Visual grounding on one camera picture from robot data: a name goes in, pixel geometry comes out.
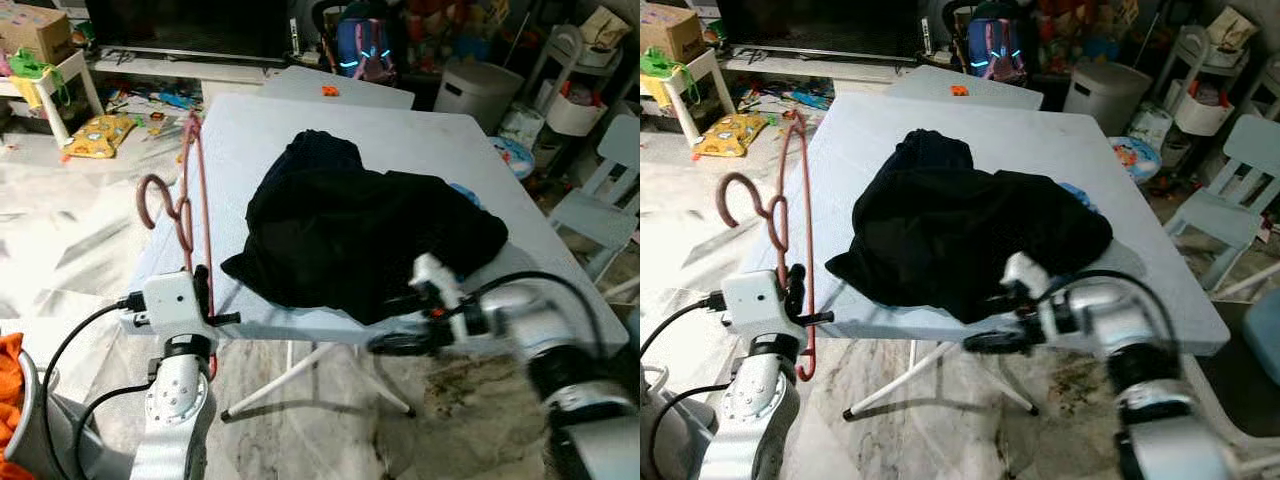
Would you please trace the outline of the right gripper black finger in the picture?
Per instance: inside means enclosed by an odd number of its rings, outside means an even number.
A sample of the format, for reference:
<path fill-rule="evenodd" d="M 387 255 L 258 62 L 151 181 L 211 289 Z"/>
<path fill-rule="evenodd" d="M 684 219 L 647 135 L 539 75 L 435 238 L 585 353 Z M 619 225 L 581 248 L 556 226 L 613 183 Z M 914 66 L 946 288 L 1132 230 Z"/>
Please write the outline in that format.
<path fill-rule="evenodd" d="M 963 348 L 978 355 L 1025 355 L 1033 346 L 1027 332 L 982 332 L 963 340 Z"/>
<path fill-rule="evenodd" d="M 435 356 L 442 347 L 442 339 L 430 333 L 393 332 L 374 337 L 367 343 L 370 353 L 394 357 Z"/>

